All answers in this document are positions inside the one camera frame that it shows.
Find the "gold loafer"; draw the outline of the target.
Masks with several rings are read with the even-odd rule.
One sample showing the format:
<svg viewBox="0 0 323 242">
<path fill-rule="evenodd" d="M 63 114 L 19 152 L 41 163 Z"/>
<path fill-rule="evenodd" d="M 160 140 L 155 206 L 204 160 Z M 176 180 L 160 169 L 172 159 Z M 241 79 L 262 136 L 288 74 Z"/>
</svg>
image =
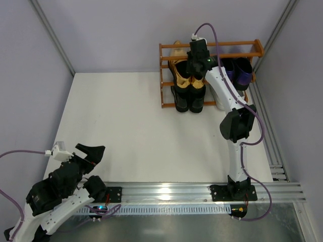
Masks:
<svg viewBox="0 0 323 242">
<path fill-rule="evenodd" d="M 174 45 L 182 44 L 181 41 L 176 40 Z M 172 48 L 170 56 L 187 56 L 185 48 Z M 186 72 L 187 60 L 174 59 L 168 61 L 168 67 L 173 75 L 174 88 L 178 93 L 185 93 L 188 91 L 191 83 L 191 75 Z"/>
<path fill-rule="evenodd" d="M 190 92 L 194 94 L 203 93 L 205 90 L 205 78 L 202 76 L 191 76 Z"/>
</svg>

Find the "black patent loafer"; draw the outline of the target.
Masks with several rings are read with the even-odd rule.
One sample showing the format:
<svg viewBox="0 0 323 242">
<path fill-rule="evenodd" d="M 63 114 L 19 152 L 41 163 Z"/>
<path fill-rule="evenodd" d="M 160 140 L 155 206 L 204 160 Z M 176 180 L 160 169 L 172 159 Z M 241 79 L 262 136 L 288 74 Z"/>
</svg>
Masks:
<svg viewBox="0 0 323 242">
<path fill-rule="evenodd" d="M 189 92 L 189 110 L 192 113 L 202 112 L 204 106 L 204 97 L 206 94 L 206 86 L 199 89 L 191 86 Z"/>
<path fill-rule="evenodd" d="M 189 109 L 189 87 L 180 88 L 172 86 L 171 92 L 174 97 L 176 110 L 180 113 L 187 112 Z"/>
</svg>

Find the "white sneaker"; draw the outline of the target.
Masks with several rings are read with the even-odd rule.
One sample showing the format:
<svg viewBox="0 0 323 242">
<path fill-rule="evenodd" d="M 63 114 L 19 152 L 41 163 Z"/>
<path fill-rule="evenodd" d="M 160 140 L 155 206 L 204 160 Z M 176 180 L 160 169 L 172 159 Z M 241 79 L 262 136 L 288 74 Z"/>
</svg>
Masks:
<svg viewBox="0 0 323 242">
<path fill-rule="evenodd" d="M 223 111 L 227 110 L 227 96 L 224 87 L 222 85 L 210 85 L 210 90 L 218 109 Z"/>
<path fill-rule="evenodd" d="M 247 95 L 247 92 L 246 90 L 244 91 L 238 91 L 238 94 L 240 95 L 240 97 L 246 102 L 246 104 L 249 103 L 249 99 L 248 99 L 248 95 Z"/>
</svg>

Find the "purple loafer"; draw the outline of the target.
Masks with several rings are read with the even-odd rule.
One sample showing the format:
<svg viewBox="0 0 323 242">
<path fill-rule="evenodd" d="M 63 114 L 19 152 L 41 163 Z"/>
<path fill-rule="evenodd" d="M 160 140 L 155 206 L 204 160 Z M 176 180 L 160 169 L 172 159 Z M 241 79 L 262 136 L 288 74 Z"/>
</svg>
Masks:
<svg viewBox="0 0 323 242">
<path fill-rule="evenodd" d="M 233 80 L 236 90 L 245 91 L 252 81 L 253 69 L 247 58 L 239 57 L 233 60 L 235 77 Z"/>
<path fill-rule="evenodd" d="M 233 83 L 236 75 L 234 60 L 232 58 L 223 58 L 222 63 L 229 80 Z"/>
</svg>

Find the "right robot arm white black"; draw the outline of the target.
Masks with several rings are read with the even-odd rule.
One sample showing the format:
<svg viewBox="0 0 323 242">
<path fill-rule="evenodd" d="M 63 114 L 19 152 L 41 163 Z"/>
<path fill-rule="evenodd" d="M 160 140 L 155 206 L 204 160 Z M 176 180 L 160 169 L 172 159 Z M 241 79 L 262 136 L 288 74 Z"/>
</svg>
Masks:
<svg viewBox="0 0 323 242">
<path fill-rule="evenodd" d="M 248 105 L 227 76 L 226 70 L 218 56 L 210 56 L 205 39 L 190 42 L 187 53 L 186 71 L 192 75 L 206 78 L 221 101 L 226 116 L 220 123 L 220 132 L 228 142 L 229 174 L 226 185 L 212 185 L 212 200 L 256 201 L 257 194 L 251 179 L 245 173 L 243 159 L 246 156 L 243 143 L 247 142 L 254 123 L 254 105 Z"/>
</svg>

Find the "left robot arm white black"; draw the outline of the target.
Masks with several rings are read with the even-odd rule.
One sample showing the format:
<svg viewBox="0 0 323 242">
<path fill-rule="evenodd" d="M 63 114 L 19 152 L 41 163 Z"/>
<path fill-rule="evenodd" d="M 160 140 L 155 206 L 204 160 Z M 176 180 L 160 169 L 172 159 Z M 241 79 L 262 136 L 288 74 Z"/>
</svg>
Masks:
<svg viewBox="0 0 323 242">
<path fill-rule="evenodd" d="M 7 241 L 49 241 L 77 210 L 105 196 L 106 186 L 98 175 L 91 176 L 78 188 L 82 177 L 101 162 L 105 146 L 77 144 L 75 148 L 86 156 L 81 158 L 68 152 L 63 142 L 56 142 L 51 150 L 44 152 L 61 164 L 32 186 L 24 208 L 19 209 L 20 220 L 4 232 Z"/>
</svg>

